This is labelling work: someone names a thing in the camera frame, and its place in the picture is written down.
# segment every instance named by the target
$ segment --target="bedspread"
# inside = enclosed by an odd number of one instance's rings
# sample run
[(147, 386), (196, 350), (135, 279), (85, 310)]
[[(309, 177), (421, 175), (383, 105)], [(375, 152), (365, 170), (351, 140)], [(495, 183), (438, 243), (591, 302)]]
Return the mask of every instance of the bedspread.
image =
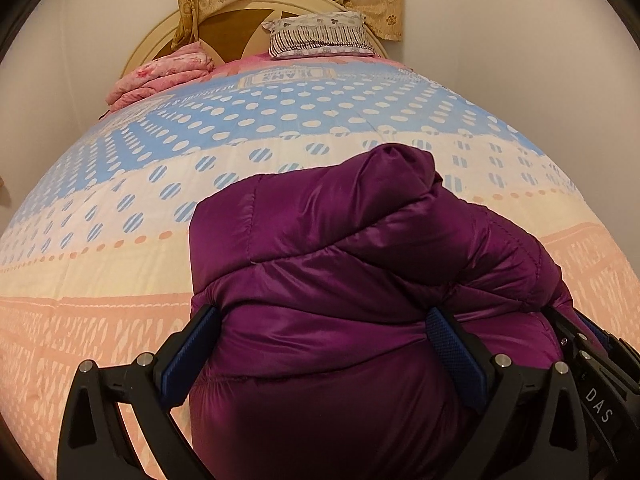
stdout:
[[(574, 183), (499, 118), (388, 60), (257, 57), (204, 79), (96, 124), (0, 238), (0, 411), (47, 480), (78, 363), (131, 362), (188, 320), (196, 204), (257, 173), (338, 164), (384, 142), (429, 150), (447, 189), (540, 238), (575, 306), (640, 346), (640, 283), (622, 252)], [(188, 409), (175, 417), (190, 434)]]

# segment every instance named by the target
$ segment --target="pillow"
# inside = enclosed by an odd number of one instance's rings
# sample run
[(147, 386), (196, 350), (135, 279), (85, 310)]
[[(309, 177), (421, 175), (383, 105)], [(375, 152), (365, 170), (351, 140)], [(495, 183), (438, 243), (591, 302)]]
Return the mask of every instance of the pillow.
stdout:
[(305, 14), (265, 22), (273, 59), (317, 56), (375, 56), (359, 12)]

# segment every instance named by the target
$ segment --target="pink folded blanket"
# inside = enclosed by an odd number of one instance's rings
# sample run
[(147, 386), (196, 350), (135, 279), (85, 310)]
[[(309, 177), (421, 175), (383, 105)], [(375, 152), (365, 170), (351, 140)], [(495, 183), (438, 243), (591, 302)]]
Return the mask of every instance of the pink folded blanket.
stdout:
[(191, 43), (168, 56), (150, 61), (125, 75), (113, 86), (105, 101), (107, 101), (108, 105), (113, 105), (124, 94), (143, 87), (149, 81), (181, 72), (195, 70), (209, 72), (213, 67), (213, 61), (204, 52), (202, 46), (199, 43)]
[(161, 92), (173, 86), (193, 81), (194, 79), (207, 75), (208, 73), (208, 70), (188, 70), (187, 72), (178, 72), (177, 74), (166, 75), (164, 77), (159, 77), (158, 79), (153, 79), (153, 81), (145, 83), (142, 88), (153, 88), (156, 92)]
[(159, 77), (158, 79), (153, 79), (153, 81), (145, 83), (144, 86), (124, 94), (120, 99), (114, 102), (113, 105), (111, 105), (109, 111), (117, 112), (118, 110), (122, 110), (124, 107), (132, 105), (142, 99), (146, 99), (147, 97), (151, 97), (158, 92), (191, 82), (207, 75), (208, 73), (209, 72), (207, 70), (189, 70), (187, 72), (179, 72), (177, 74), (166, 75), (164, 77)]

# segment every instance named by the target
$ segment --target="bed headboard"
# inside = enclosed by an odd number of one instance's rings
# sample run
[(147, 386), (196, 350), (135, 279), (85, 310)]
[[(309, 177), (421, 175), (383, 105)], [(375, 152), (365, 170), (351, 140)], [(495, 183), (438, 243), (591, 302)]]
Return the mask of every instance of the bed headboard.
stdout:
[[(198, 26), (200, 39), (208, 43), (220, 57), (216, 64), (228, 63), (269, 49), (269, 33), (260, 24), (314, 12), (346, 10), (332, 0), (241, 0), (225, 7)], [(171, 42), (180, 13), (174, 12), (159, 23), (133, 52), (122, 74), (171, 52)], [(378, 39), (367, 28), (369, 41), (378, 54), (388, 57)]]

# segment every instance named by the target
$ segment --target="purple puffer jacket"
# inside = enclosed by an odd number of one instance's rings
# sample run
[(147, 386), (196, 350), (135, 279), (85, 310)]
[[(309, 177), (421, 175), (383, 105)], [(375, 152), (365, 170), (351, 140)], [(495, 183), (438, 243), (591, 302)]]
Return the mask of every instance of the purple puffer jacket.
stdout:
[(533, 236), (398, 144), (234, 184), (198, 206), (190, 244), (193, 308), (225, 315), (190, 397), (218, 480), (433, 478), (471, 414), (425, 336), (428, 309), (534, 367), (561, 359), (542, 306), (580, 324)]

